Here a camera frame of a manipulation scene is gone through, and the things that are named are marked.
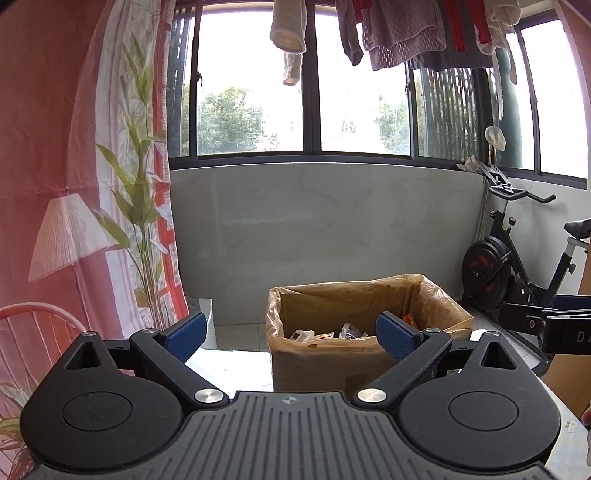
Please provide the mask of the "brown cardboard box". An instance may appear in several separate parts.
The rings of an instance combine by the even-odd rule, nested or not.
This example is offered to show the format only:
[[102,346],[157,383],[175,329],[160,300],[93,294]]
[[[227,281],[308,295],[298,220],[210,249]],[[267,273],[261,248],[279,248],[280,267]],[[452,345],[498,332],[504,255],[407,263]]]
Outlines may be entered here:
[[473,315],[421,274],[274,287],[266,307],[273,390],[352,397],[394,366],[376,336],[384,311],[454,339],[473,330]]

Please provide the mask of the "white bin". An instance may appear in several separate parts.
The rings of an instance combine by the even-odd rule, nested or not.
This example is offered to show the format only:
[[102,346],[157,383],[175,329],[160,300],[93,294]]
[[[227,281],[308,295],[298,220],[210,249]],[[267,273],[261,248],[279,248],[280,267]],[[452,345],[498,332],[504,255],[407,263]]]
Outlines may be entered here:
[[197,339],[202,349],[215,350],[217,339],[213,317],[213,301],[209,298],[186,298],[189,313],[197,315]]

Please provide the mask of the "red orange snack bag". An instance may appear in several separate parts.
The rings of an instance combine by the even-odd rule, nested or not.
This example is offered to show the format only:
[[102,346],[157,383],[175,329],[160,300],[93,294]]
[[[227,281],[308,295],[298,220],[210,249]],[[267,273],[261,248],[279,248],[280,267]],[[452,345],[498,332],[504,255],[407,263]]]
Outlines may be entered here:
[[403,321],[405,323],[407,323],[408,325],[412,326],[413,328],[417,329],[418,328],[418,324],[415,321],[414,317],[411,314],[407,314],[404,316]]

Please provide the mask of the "hanging beige sock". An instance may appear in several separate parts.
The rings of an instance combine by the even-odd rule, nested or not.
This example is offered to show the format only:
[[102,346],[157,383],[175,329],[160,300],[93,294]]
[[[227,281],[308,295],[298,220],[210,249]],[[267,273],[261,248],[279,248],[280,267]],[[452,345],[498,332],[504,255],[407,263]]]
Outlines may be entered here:
[[296,86],[301,79],[303,54],[284,52],[283,60],[283,85]]

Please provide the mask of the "hanging red garment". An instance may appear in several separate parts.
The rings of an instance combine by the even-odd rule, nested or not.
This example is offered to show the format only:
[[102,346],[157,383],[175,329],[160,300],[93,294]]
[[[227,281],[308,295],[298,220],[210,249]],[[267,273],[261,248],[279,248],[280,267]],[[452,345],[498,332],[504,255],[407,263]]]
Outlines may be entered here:
[[492,43],[492,33],[488,24],[485,3],[482,0],[442,0],[445,17],[455,50],[459,53],[468,51],[468,23],[472,24],[476,40],[480,45]]

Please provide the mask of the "red printed curtain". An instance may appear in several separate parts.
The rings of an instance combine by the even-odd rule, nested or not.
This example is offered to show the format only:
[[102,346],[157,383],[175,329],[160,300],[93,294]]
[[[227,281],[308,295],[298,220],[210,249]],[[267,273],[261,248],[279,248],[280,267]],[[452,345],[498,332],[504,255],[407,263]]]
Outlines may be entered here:
[[170,1],[1,5],[1,475],[20,413],[78,334],[186,316],[170,205]]

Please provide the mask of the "hanging mauve knit garment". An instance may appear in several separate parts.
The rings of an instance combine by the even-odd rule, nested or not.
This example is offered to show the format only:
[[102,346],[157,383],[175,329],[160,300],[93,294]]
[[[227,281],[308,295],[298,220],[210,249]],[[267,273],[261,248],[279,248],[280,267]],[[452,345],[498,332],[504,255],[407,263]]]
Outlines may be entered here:
[[373,70],[393,68],[447,48],[436,1],[336,1],[342,49],[353,66],[365,55]]

